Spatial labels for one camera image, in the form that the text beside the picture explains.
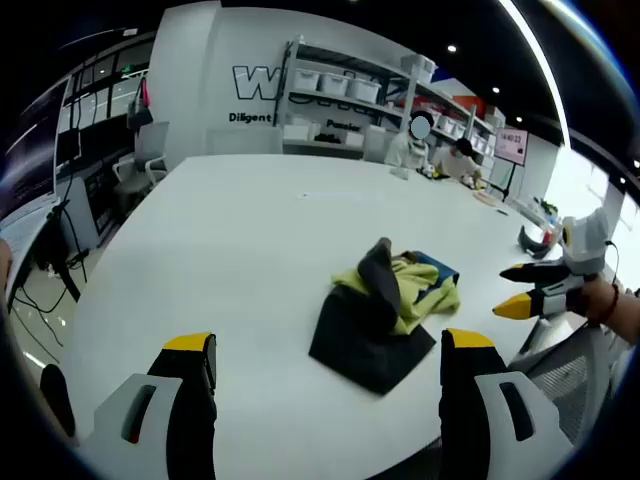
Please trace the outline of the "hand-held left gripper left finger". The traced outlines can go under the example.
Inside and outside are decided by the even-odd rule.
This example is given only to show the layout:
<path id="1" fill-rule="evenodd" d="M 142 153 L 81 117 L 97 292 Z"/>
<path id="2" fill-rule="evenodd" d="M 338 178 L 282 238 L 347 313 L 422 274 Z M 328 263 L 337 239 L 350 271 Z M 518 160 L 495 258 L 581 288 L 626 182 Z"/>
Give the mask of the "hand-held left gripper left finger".
<path id="1" fill-rule="evenodd" d="M 145 374 L 94 413 L 92 467 L 104 479 L 214 479 L 216 336 L 176 337 Z"/>

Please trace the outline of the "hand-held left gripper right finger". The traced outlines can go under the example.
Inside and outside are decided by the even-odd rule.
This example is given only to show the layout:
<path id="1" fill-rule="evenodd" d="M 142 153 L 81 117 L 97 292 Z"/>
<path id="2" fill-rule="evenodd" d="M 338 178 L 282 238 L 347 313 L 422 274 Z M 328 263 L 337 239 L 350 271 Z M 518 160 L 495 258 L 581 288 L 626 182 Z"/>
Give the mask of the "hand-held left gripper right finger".
<path id="1" fill-rule="evenodd" d="M 549 479 L 572 452 L 557 407 L 486 336 L 442 331 L 440 384 L 442 479 Z"/>

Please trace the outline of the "person's right hand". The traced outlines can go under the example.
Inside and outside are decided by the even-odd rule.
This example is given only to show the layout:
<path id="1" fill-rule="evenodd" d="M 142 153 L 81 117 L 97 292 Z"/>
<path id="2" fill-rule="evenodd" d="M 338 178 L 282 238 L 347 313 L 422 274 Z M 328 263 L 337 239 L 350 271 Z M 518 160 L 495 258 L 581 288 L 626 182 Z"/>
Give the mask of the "person's right hand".
<path id="1" fill-rule="evenodd" d="M 619 300 L 619 287 L 597 277 L 586 283 L 581 290 L 585 315 L 590 323 L 605 323 Z"/>

